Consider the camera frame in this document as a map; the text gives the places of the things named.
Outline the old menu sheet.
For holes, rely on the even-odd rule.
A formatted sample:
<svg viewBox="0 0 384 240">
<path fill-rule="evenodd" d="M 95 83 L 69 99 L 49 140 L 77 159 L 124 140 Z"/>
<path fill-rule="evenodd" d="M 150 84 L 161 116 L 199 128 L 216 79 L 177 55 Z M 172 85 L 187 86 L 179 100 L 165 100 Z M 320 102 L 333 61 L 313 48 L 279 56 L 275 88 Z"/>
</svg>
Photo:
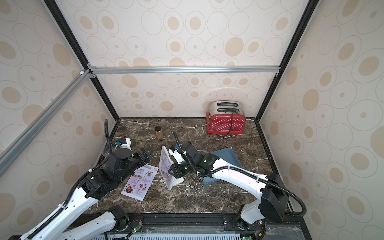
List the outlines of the old menu sheet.
<svg viewBox="0 0 384 240">
<path fill-rule="evenodd" d="M 159 168 L 145 165 L 129 178 L 121 194 L 139 201 L 143 201 Z"/>
</svg>

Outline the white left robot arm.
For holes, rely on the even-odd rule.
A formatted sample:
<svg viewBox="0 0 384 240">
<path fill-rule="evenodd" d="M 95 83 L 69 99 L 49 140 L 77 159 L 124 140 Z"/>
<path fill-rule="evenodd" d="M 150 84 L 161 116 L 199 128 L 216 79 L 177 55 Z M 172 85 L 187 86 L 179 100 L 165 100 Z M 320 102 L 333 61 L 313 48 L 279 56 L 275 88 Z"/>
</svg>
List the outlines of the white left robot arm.
<svg viewBox="0 0 384 240">
<path fill-rule="evenodd" d="M 137 169 L 152 161 L 152 154 L 144 148 L 141 153 L 133 153 L 128 140 L 112 151 L 108 125 L 109 121 L 106 119 L 108 155 L 105 160 L 83 174 L 56 211 L 23 234 L 21 240 L 57 239 L 85 210 L 115 190 L 125 179 L 133 176 Z"/>
</svg>

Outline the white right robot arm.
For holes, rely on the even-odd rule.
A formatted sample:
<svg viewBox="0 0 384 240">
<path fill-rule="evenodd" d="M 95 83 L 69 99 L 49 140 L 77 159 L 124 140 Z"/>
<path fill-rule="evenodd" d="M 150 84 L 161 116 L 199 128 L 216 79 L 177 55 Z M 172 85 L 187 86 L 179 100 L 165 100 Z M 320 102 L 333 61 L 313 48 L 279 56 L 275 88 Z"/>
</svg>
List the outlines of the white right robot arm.
<svg viewBox="0 0 384 240">
<path fill-rule="evenodd" d="M 176 179 L 188 174 L 200 178 L 215 178 L 241 188 L 256 197 L 245 204 L 235 220 L 241 230 L 248 230 L 263 219 L 282 223 L 285 216 L 303 217 L 307 207 L 300 197 L 287 190 L 277 174 L 256 174 L 230 164 L 212 153 L 201 153 L 191 143 L 181 144 L 173 131 L 176 146 L 170 154 L 176 159 L 168 173 Z"/>
</svg>

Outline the new special menu sheet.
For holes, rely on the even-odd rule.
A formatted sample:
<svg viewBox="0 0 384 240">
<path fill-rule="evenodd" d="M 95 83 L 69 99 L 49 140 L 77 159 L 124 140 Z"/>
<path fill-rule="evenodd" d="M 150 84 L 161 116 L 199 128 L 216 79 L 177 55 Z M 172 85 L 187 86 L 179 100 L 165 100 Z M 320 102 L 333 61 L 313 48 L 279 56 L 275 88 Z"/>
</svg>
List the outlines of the new special menu sheet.
<svg viewBox="0 0 384 240">
<path fill-rule="evenodd" d="M 159 170 L 163 177 L 163 180 L 167 185 L 169 185 L 172 181 L 173 176 L 169 174 L 169 169 L 174 162 L 171 160 L 169 152 L 167 151 L 165 146 L 162 146 L 160 162 L 159 162 Z"/>
</svg>

